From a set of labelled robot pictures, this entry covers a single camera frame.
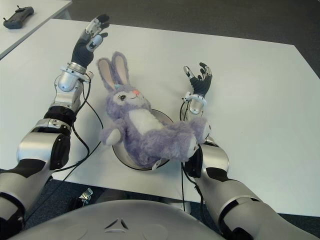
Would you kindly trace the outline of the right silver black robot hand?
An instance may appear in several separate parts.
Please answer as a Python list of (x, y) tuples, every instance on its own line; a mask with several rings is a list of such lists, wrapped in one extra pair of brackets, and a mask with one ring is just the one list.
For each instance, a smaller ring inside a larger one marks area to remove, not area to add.
[(200, 95), (204, 98), (210, 89), (213, 74), (210, 67), (205, 63), (200, 62), (199, 65), (201, 75), (198, 76), (195, 76), (188, 66), (184, 66), (183, 70), (193, 88), (193, 94)]

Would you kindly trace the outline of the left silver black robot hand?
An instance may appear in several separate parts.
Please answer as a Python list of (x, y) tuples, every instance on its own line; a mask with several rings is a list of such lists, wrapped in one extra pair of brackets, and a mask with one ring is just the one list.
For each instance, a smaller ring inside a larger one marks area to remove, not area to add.
[(94, 51), (108, 36), (107, 32), (102, 32), (110, 26), (110, 17), (107, 14), (101, 14), (95, 17), (83, 30), (76, 42), (71, 62), (87, 68), (94, 59)]

